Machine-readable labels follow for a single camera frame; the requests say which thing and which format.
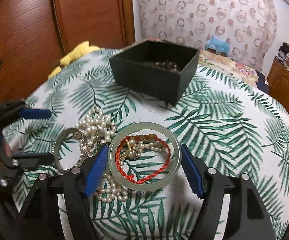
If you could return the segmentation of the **silver bangle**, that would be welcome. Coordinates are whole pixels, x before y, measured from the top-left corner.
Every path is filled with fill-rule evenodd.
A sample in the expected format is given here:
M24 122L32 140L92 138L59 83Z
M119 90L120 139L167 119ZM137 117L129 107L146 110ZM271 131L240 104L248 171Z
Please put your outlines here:
M80 149L83 140L83 133L75 127L66 128L58 135L52 153L54 164L61 173L82 165L85 160L85 155Z

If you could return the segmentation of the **pale green jade bangle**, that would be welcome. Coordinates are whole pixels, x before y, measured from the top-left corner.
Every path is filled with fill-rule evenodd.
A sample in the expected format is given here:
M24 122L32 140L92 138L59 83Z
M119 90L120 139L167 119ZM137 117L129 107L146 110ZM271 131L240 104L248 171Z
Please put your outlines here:
M177 136L162 122L119 122L109 147L108 171L128 189L155 191L177 176L181 158Z

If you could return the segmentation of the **black square jewelry box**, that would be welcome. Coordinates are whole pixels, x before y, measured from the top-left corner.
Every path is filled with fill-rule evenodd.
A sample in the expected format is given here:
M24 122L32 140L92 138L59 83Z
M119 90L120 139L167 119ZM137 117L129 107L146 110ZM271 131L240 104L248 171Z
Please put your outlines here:
M200 51L147 40L112 56L115 83L176 105L193 79Z

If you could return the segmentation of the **palm leaf print blanket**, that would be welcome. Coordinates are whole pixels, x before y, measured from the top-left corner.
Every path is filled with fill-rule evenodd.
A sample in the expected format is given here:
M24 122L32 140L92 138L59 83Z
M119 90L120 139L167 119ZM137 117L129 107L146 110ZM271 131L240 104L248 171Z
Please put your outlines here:
M46 81L27 104L51 110L48 120L19 120L4 129L14 152L45 152L58 135L76 126L93 107L119 129L155 122L170 129L206 165L254 182L277 239L289 224L289 115L250 85L198 65L179 103L165 102L118 86L109 59L113 49L94 51ZM124 201L91 198L91 217L101 239L188 239L202 201L183 170L153 192L127 191Z

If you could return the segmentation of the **yellow pikachu plush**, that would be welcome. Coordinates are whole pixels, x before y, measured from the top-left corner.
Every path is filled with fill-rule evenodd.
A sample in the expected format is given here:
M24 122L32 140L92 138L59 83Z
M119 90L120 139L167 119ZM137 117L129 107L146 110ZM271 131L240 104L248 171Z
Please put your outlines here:
M89 41L81 42L72 51L70 51L62 59L60 59L59 66L57 66L51 72L51 74L49 74L48 79L51 79L52 77L60 73L63 68L68 66L73 61L76 61L89 53L99 50L100 47L91 45Z

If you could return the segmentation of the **wooden louvered wardrobe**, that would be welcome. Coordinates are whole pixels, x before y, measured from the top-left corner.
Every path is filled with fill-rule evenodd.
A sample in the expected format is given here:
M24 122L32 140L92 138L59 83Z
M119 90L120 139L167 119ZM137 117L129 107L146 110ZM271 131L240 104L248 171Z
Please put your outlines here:
M26 98L83 41L135 41L132 0L0 0L0 103Z

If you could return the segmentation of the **floral quilt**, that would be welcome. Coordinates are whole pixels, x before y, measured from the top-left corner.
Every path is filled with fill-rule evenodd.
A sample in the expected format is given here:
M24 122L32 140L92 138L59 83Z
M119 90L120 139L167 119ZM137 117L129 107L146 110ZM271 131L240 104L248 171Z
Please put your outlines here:
M204 49L200 49L198 63L227 76L239 79L255 88L257 87L256 83L259 81L259 76L256 70L242 63L232 61Z

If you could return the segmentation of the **blue plush toy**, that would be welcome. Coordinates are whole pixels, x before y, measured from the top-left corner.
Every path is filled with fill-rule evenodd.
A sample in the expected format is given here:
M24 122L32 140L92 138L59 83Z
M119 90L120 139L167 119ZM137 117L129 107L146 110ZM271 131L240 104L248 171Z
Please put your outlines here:
M224 57L229 55L230 49L230 44L227 41L222 41L214 36L212 36L205 45L205 50L211 51L217 55L222 55Z

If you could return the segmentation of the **patterned lace curtain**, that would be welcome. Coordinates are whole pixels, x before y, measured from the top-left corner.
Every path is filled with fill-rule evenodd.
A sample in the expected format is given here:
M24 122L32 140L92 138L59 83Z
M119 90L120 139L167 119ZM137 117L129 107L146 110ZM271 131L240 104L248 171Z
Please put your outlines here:
M227 42L230 59L261 71L277 31L273 0L138 0L143 38L195 48Z

